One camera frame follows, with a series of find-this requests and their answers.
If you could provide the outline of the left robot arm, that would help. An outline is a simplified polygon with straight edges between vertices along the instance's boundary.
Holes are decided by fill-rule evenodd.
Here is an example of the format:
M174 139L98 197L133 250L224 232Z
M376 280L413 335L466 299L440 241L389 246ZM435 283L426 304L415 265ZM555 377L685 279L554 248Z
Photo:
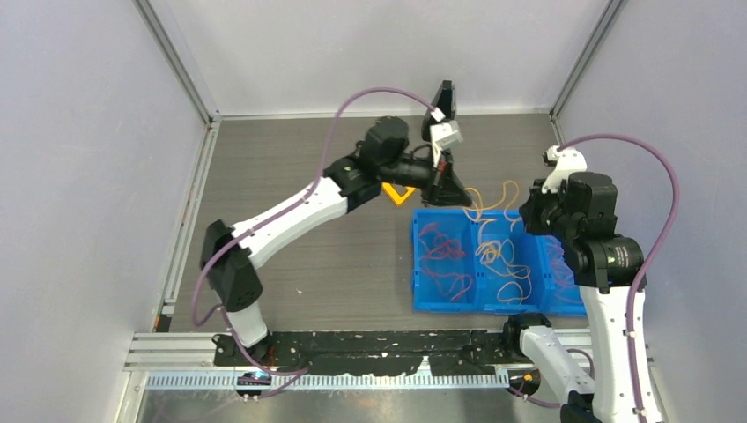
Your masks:
M353 153L333 161L284 202L232 225L218 219L206 229L199 266L220 300L236 352L250 365L270 353L269 329L259 306L263 286L257 271L279 250L310 230L343 217L380 195L385 183L418 189L423 204L467 207L470 195L453 170L451 148L463 141L455 120L436 122L426 131L419 157L407 149L409 126L384 116L356 143Z

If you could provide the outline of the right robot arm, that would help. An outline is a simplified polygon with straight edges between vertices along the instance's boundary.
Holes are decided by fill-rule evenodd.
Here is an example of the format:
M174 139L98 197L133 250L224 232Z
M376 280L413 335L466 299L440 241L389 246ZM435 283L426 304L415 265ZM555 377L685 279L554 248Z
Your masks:
M642 308L644 254L616 232L611 178L576 171L536 179L519 209L525 231L560 243L586 311L592 362L584 371L547 317L511 315L503 350L531 361L559 403L563 422L663 422L647 369Z

